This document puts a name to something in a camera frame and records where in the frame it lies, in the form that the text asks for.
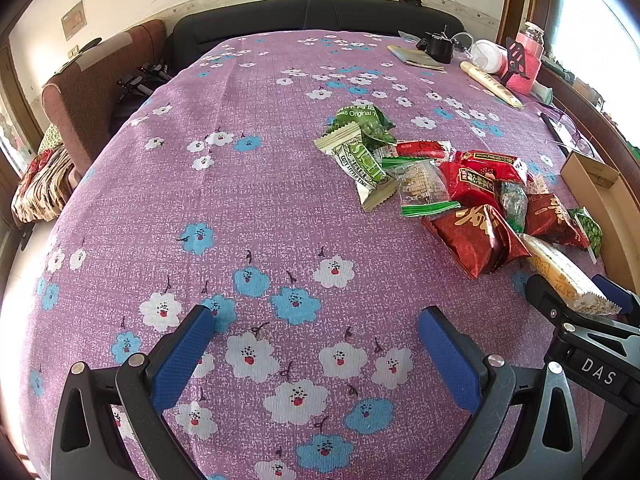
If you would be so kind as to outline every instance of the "cardboard box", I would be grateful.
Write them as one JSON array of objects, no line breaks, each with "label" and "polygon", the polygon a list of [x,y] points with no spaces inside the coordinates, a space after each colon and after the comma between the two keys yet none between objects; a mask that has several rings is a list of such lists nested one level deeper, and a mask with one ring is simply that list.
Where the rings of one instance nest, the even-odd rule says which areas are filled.
[{"label": "cardboard box", "polygon": [[602,228],[600,254],[609,279],[640,292],[640,211],[620,173],[571,152],[560,175],[580,206]]}]

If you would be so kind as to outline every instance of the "green snack bag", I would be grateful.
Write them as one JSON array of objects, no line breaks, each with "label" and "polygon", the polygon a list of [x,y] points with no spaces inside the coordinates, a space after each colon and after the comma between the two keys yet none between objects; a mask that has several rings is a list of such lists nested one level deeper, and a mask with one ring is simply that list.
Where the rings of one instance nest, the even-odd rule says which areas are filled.
[{"label": "green snack bag", "polygon": [[587,251],[589,251],[591,260],[595,263],[600,257],[602,229],[596,221],[591,218],[591,215],[585,207],[569,209],[569,216],[575,221],[578,229],[580,229],[580,231],[582,231],[589,239],[589,247],[587,247]]},{"label": "green snack bag", "polygon": [[376,150],[386,144],[395,144],[396,138],[388,130],[395,125],[373,105],[345,106],[340,108],[334,122],[327,128],[330,134],[348,123],[358,123],[363,134],[363,143],[368,150]]}]

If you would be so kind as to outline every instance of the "brown sofa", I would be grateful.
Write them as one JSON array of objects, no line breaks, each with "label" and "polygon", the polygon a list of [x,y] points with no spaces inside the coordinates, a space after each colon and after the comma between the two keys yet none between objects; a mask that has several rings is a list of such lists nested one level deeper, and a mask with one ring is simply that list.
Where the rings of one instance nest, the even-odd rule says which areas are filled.
[{"label": "brown sofa", "polygon": [[151,20],[89,49],[47,81],[42,107],[80,174],[110,140],[111,113],[123,92],[116,81],[144,62],[157,62],[165,39],[162,20]]}]

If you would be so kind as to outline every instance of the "red snack package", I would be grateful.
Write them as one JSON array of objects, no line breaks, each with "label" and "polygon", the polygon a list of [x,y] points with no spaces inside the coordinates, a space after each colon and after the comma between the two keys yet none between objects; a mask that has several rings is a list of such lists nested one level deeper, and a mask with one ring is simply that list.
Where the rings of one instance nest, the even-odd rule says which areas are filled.
[{"label": "red snack package", "polygon": [[423,217],[422,224],[449,247],[472,280],[481,272],[494,272],[511,260],[531,256],[498,210],[490,205],[453,211],[431,221]]},{"label": "red snack package", "polygon": [[586,249],[588,238],[574,225],[569,213],[553,193],[529,195],[524,232],[547,242]]},{"label": "red snack package", "polygon": [[493,180],[455,162],[443,162],[440,171],[447,180],[450,200],[466,206],[488,204],[501,211]]},{"label": "red snack package", "polygon": [[527,165],[517,156],[469,150],[457,152],[453,161],[476,170],[492,180],[527,183]]}]

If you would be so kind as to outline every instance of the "blue gripper pad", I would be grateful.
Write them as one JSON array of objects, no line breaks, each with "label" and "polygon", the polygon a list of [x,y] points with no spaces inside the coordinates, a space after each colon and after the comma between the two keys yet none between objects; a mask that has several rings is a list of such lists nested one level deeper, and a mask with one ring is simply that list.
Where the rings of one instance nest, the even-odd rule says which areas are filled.
[{"label": "blue gripper pad", "polygon": [[481,359],[482,354],[479,348],[468,336],[460,334],[434,306],[421,311],[418,333],[455,403],[475,413],[482,401],[478,369],[478,358]]},{"label": "blue gripper pad", "polygon": [[151,403],[156,412],[174,407],[214,334],[215,318],[208,308],[187,327],[155,373]]}]

